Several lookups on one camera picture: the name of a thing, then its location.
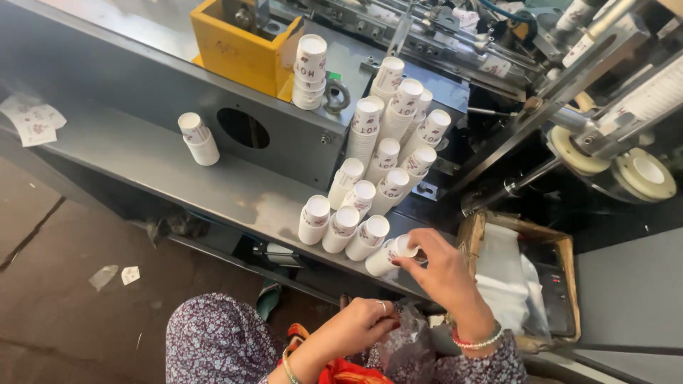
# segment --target bracelet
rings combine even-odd
[[[282,352],[282,365],[285,366],[285,373],[287,374],[287,378],[290,380],[290,384],[301,384],[301,380],[296,377],[296,375],[292,372],[292,369],[290,368],[290,364],[287,362],[287,352],[289,352],[290,347],[286,347],[285,351]]]
[[[485,342],[480,342],[480,343],[470,343],[470,342],[464,342],[458,337],[458,329],[453,328],[453,342],[456,343],[457,346],[459,346],[462,349],[471,349],[474,351],[477,351],[479,349],[482,349],[484,347],[490,346],[491,344],[495,343],[498,341],[499,338],[503,335],[503,332],[505,330],[503,329],[503,326],[501,323],[498,323],[496,320],[496,328],[491,333],[491,337],[486,340]]]

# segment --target cable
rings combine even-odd
[[[520,23],[526,23],[526,24],[531,24],[531,20],[525,17],[517,16],[515,14],[511,14],[508,11],[498,8],[497,6],[493,5],[489,0],[477,0],[480,4],[482,4],[484,7],[492,10],[493,12],[500,13],[501,15],[507,17],[510,20],[518,21]]]

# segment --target floral print dress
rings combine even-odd
[[[285,348],[283,340],[246,303],[211,293],[183,303],[171,316],[166,332],[166,382],[267,383]],[[375,348],[362,354],[362,365],[382,371]],[[389,378],[394,383],[416,383],[419,362],[406,364]],[[506,332],[491,355],[436,360],[432,383],[521,384],[527,373]]]

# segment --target woman's left hand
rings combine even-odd
[[[353,355],[399,328],[398,319],[392,302],[357,297],[313,332],[304,344],[315,345],[328,360]]]

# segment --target concrete floor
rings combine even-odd
[[[64,201],[0,159],[0,383],[163,383],[165,330],[183,301],[224,292],[254,305],[262,277]],[[100,291],[88,279],[114,264]],[[120,272],[138,266],[124,286]],[[269,322],[317,329],[338,307],[285,289]]]

